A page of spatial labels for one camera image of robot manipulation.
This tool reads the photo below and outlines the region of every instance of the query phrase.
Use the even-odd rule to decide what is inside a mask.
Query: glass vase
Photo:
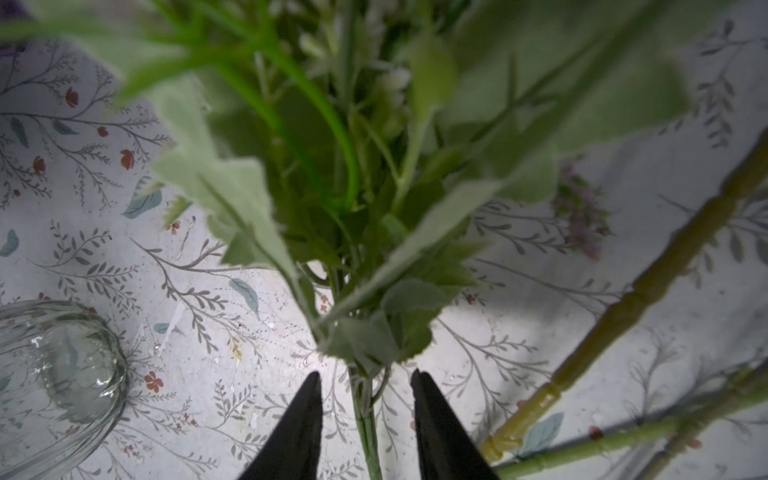
[[[66,475],[120,418],[127,383],[117,337],[82,305],[0,306],[0,480]]]

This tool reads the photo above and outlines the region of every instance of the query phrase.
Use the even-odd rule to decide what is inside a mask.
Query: green plant
[[[0,38],[68,35],[124,100],[152,100],[176,142],[152,170],[183,193],[166,221],[195,203],[222,262],[282,273],[318,350],[349,365],[378,479],[372,404],[473,284],[470,212],[552,197],[561,155],[682,114],[667,54],[729,3],[28,0],[39,23]]]

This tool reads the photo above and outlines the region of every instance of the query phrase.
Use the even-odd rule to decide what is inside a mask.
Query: yellow-brown stem
[[[488,462],[517,448],[525,432],[560,398],[560,395],[589,369],[617,338],[634,326],[643,312],[661,300],[669,286],[707,242],[736,211],[740,200],[749,196],[768,174],[768,130],[757,146],[726,178],[720,194],[709,199],[677,232],[667,249],[632,283],[632,291],[609,306],[597,324],[536,393],[493,435],[480,445]]]

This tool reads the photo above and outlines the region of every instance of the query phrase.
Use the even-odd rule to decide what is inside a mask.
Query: printed blue leaf
[[[56,130],[58,133],[62,135],[78,135],[79,134],[79,132],[76,132],[72,130],[70,127],[68,127],[67,125],[62,124],[60,120],[53,121],[53,128],[54,130]]]
[[[240,295],[243,296],[245,299],[245,303],[248,304],[250,309],[256,314],[256,318],[259,318],[259,297],[256,295],[256,292],[253,291],[253,289],[248,285],[247,283],[243,282],[239,278],[233,278],[230,280],[230,286],[238,292]]]
[[[563,413],[555,413],[546,420],[533,425],[523,437],[523,446],[515,454],[518,457],[529,457],[549,448],[560,432],[563,423]]]
[[[24,131],[24,124],[21,120],[19,120],[16,117],[11,118],[11,130],[13,130],[13,133],[16,134],[16,138],[18,138],[18,142],[25,147],[29,148],[29,143],[27,142],[27,132]]]
[[[152,192],[149,195],[140,195],[141,189],[144,185],[151,180],[151,177],[144,175],[139,179],[134,189],[134,196],[131,198],[131,202],[128,204],[128,208],[123,212],[123,216],[134,219],[146,212],[155,208],[163,201],[163,194],[160,191]]]
[[[0,248],[0,257],[10,257],[11,253],[14,253],[18,248],[18,235],[15,230],[8,231],[8,239],[5,244]]]

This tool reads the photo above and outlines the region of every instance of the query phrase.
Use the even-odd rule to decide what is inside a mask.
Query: table surface
[[[598,262],[564,245],[565,225],[547,205],[495,201],[473,215],[470,235],[490,244],[470,262],[481,286],[445,309],[421,356],[393,369],[376,410],[385,477],[418,478],[407,381],[415,367],[433,375],[480,438],[716,193],[768,124],[765,25],[768,2],[745,2],[680,53],[698,115],[585,151],[578,171],[602,186],[615,233]],[[313,370],[323,378],[320,478],[365,478],[346,369],[313,351],[279,276],[220,266],[223,245],[199,210],[161,228],[172,192],[134,197],[168,139],[150,107],[107,109],[115,80],[54,41],[0,58],[0,88],[0,302],[91,306],[120,334],[131,365],[122,419],[69,478],[234,479]],[[761,191],[535,427],[527,451],[641,421],[763,355]],[[326,294],[317,293],[323,312]],[[717,422],[664,477],[768,478],[767,425],[765,407]],[[626,478],[660,445],[539,475]]]

